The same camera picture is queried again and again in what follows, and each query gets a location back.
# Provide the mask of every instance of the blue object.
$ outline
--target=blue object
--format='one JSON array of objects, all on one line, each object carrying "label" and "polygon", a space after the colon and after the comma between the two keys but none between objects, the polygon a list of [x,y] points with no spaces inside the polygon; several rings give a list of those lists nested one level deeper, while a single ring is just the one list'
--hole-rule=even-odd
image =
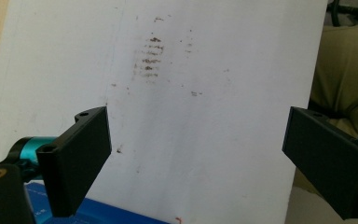
[{"label": "blue object", "polygon": [[36,150],[45,144],[52,143],[56,137],[33,137],[22,148],[20,159],[29,159],[32,164],[38,165]]},{"label": "blue object", "polygon": [[52,217],[45,186],[26,185],[37,224],[167,224],[105,203],[84,199],[72,217]]}]

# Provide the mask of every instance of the khaki pants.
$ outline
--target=khaki pants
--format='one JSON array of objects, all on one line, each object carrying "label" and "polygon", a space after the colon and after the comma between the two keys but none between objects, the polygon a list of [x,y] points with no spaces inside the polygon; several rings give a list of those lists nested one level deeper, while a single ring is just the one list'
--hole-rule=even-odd
[{"label": "khaki pants", "polygon": [[[358,137],[358,26],[324,27],[310,100],[337,115],[333,125]],[[294,185],[318,193],[298,170]]]}]

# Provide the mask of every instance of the white table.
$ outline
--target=white table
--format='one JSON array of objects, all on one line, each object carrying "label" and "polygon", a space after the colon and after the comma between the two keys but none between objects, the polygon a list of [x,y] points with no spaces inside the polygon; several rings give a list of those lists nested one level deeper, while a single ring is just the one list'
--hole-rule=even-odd
[{"label": "white table", "polygon": [[171,223],[283,223],[282,140],[308,102],[325,4],[10,1],[0,160],[107,105],[114,151],[89,197]]}]

